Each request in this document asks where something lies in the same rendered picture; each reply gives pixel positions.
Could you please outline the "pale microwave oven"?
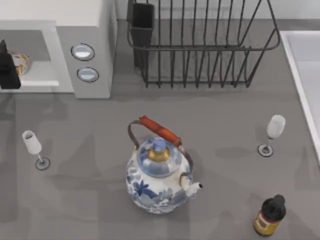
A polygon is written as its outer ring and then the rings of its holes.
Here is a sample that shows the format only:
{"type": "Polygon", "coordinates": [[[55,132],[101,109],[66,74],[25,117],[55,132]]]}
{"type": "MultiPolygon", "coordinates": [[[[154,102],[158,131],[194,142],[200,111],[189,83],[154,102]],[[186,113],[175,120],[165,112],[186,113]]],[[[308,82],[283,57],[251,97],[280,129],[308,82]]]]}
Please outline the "pale microwave oven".
{"type": "Polygon", "coordinates": [[[7,93],[73,93],[79,99],[110,97],[117,44],[115,0],[0,0],[0,40],[10,53],[29,56],[19,89],[7,93]],[[85,43],[95,57],[80,61],[71,47],[85,43]],[[81,68],[95,82],[77,77],[81,68]]]}

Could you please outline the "white sink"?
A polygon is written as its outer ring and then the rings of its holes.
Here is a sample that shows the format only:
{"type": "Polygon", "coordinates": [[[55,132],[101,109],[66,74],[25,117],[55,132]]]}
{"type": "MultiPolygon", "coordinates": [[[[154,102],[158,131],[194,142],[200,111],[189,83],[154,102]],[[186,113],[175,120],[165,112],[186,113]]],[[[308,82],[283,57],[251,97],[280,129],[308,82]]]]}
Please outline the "white sink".
{"type": "Polygon", "coordinates": [[[320,30],[282,30],[280,37],[320,167],[320,30]]]}

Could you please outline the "clear wine glass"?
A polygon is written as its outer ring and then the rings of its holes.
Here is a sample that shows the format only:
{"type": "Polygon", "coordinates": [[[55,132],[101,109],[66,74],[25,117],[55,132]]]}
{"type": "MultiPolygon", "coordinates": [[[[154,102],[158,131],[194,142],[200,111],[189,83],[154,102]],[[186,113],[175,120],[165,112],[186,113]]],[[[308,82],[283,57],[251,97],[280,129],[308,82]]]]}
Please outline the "clear wine glass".
{"type": "Polygon", "coordinates": [[[264,158],[271,157],[274,150],[271,141],[279,138],[286,126],[286,119],[279,114],[273,115],[266,127],[267,142],[257,147],[257,152],[264,158]]]}
{"type": "Polygon", "coordinates": [[[31,130],[25,130],[21,136],[28,153],[37,157],[35,168],[39,171],[47,170],[50,167],[51,161],[49,158],[41,156],[43,147],[36,134],[31,130]]]}

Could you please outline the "small round microwave knob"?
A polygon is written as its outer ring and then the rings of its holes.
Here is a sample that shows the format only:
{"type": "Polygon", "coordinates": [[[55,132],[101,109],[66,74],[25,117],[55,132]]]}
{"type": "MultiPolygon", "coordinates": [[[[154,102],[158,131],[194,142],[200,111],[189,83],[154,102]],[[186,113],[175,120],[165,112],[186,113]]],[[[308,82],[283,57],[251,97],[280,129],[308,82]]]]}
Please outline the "small round microwave knob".
{"type": "Polygon", "coordinates": [[[99,72],[92,67],[84,67],[77,70],[77,77],[85,83],[93,83],[100,77],[99,72]]]}

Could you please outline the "black cutlery holder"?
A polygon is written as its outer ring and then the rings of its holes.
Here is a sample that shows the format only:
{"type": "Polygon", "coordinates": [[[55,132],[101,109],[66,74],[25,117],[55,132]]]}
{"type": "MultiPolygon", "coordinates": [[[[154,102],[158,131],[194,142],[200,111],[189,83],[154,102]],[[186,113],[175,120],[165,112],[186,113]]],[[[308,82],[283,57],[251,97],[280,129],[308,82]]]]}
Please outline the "black cutlery holder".
{"type": "Polygon", "coordinates": [[[155,22],[155,6],[128,0],[127,21],[133,42],[134,67],[141,67],[140,60],[147,57],[151,45],[155,22]]]}

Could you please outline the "large round microwave knob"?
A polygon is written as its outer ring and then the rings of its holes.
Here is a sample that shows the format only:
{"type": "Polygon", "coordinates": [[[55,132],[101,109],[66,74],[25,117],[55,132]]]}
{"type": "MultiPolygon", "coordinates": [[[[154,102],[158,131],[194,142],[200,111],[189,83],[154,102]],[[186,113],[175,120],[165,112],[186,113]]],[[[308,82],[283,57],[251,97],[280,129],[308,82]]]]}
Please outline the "large round microwave knob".
{"type": "Polygon", "coordinates": [[[95,57],[95,50],[86,43],[74,45],[70,49],[71,55],[79,61],[90,61],[95,57]]]}

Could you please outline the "blue and white teapot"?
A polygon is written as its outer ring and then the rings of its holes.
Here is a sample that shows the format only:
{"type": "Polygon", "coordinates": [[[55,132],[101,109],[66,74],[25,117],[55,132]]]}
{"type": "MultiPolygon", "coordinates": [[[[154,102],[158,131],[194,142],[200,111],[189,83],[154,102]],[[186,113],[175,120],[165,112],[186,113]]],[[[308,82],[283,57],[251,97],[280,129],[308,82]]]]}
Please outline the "blue and white teapot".
{"type": "Polygon", "coordinates": [[[167,214],[196,196],[203,188],[193,180],[194,163],[182,139],[147,116],[141,116],[127,127],[134,144],[126,166],[126,188],[131,200],[151,214],[167,214]],[[132,126],[141,125],[156,137],[140,143],[132,126]]]}

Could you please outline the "dark bottle with yellow label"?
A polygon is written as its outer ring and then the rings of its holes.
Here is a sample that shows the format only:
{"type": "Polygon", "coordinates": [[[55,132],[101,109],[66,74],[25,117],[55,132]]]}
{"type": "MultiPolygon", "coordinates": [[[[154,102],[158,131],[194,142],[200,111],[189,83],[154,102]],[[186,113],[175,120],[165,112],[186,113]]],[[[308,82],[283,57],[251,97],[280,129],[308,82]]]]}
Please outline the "dark bottle with yellow label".
{"type": "Polygon", "coordinates": [[[263,237],[273,235],[287,214],[285,197],[276,194],[267,198],[253,221],[254,230],[263,237]]]}

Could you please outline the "white and orange patterned bowl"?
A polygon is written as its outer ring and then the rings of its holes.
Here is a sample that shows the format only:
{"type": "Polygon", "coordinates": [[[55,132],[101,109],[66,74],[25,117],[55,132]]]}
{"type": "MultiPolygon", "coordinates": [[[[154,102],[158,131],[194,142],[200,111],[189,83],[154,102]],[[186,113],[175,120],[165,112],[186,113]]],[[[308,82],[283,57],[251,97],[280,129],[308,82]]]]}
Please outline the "white and orange patterned bowl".
{"type": "Polygon", "coordinates": [[[29,56],[25,54],[20,54],[16,52],[11,52],[14,66],[16,68],[16,72],[19,76],[24,75],[28,71],[29,67],[29,56]]]}

